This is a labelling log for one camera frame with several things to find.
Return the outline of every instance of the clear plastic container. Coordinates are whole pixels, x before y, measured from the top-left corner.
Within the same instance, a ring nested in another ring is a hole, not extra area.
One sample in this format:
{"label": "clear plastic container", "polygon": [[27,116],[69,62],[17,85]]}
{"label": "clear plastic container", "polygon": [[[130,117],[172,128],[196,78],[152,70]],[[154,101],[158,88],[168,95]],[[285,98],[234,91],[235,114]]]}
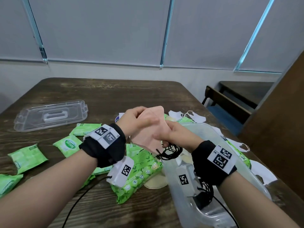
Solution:
{"label": "clear plastic container", "polygon": [[83,100],[24,108],[14,120],[14,129],[29,132],[81,122],[87,118],[87,112]]}
{"label": "clear plastic container", "polygon": [[[192,131],[193,133],[200,136],[203,140],[210,140],[214,144],[220,145],[226,150],[229,150],[231,153],[234,153],[234,151],[223,140],[223,138],[221,138],[221,136],[218,135],[216,131],[208,124],[206,123],[196,123],[196,124],[181,123],[181,124],[184,125],[190,131]],[[264,187],[264,185],[257,179],[257,177],[252,173],[252,171],[245,165],[245,163],[240,158],[237,160],[235,165],[237,167],[238,172],[245,179],[247,179],[251,184],[253,184],[259,191],[261,191],[269,199],[271,199],[268,190]],[[177,164],[175,159],[163,161],[165,175],[169,183],[170,192],[181,225],[184,228],[195,228],[195,227],[200,227],[202,225],[209,225],[209,226],[215,226],[221,228],[235,226],[233,219],[215,199],[213,199],[207,207],[203,208],[202,210],[199,210],[193,198],[187,198],[186,196],[184,196],[183,191],[180,187],[180,181],[175,172],[175,169],[178,166],[179,165]],[[214,189],[214,196],[221,203],[223,203],[223,205],[226,206],[226,208],[228,208],[217,188],[213,187],[213,189]]]}

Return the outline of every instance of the white wall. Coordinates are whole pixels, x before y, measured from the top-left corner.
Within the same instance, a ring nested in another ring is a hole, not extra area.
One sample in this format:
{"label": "white wall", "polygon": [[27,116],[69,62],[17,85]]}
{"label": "white wall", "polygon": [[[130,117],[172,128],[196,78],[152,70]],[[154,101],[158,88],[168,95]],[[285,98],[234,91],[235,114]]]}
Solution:
{"label": "white wall", "polygon": [[148,68],[84,63],[0,61],[0,112],[14,103],[39,81],[48,77],[169,80],[184,85],[200,102],[207,85],[219,81],[276,81],[277,74],[243,73],[228,70]]}

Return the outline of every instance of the wooden table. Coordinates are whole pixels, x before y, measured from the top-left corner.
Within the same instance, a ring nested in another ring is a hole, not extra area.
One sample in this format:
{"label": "wooden table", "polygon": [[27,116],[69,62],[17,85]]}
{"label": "wooden table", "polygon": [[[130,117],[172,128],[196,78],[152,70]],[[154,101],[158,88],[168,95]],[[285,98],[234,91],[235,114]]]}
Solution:
{"label": "wooden table", "polygon": [[[165,112],[193,110],[205,116],[208,124],[220,128],[225,136],[238,141],[178,82],[48,78],[39,82],[0,115],[0,173],[16,174],[16,167],[7,154],[35,143],[38,143],[49,161],[25,172],[21,184],[63,160],[63,154],[52,144],[66,137],[75,124],[19,133],[14,131],[13,121],[22,108],[32,104],[75,99],[82,99],[88,105],[86,123],[108,124],[114,122],[118,113],[129,108],[162,105]],[[259,161],[252,152],[247,152],[246,156]],[[272,182],[267,188],[273,201],[304,227],[304,202],[281,180]],[[76,193],[50,227],[62,226],[71,206],[85,189]],[[142,187],[126,203],[119,205],[109,184],[102,181],[77,204],[66,227],[180,227],[180,223],[168,187],[159,190]]]}
{"label": "wooden table", "polygon": [[274,82],[220,81],[220,93],[229,92],[255,109]]}

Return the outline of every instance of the hand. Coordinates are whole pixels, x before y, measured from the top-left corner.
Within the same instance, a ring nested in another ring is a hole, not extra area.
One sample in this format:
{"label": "hand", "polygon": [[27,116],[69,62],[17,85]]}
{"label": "hand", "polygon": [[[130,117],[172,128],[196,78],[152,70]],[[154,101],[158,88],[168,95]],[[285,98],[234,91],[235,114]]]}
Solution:
{"label": "hand", "polygon": [[163,141],[163,148],[168,147],[168,142],[170,142],[172,144],[185,148],[191,153],[199,146],[200,143],[204,141],[178,122],[166,120],[166,123],[170,127],[171,132],[160,132],[153,135],[155,139]]}
{"label": "hand", "polygon": [[124,115],[116,122],[126,136],[126,139],[139,130],[159,123],[157,117],[147,119],[138,119],[137,117],[145,110],[146,107],[139,106],[133,109],[128,109]]}

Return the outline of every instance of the chair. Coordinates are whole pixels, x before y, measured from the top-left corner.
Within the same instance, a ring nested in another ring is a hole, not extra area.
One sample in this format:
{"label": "chair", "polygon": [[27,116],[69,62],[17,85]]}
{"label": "chair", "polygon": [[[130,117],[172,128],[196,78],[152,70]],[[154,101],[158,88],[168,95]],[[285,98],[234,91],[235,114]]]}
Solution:
{"label": "chair", "polygon": [[213,100],[212,105],[208,106],[207,109],[226,126],[232,134],[237,136],[243,124],[250,117],[251,112],[210,86],[206,87],[205,99],[202,104],[205,104],[207,98]]}

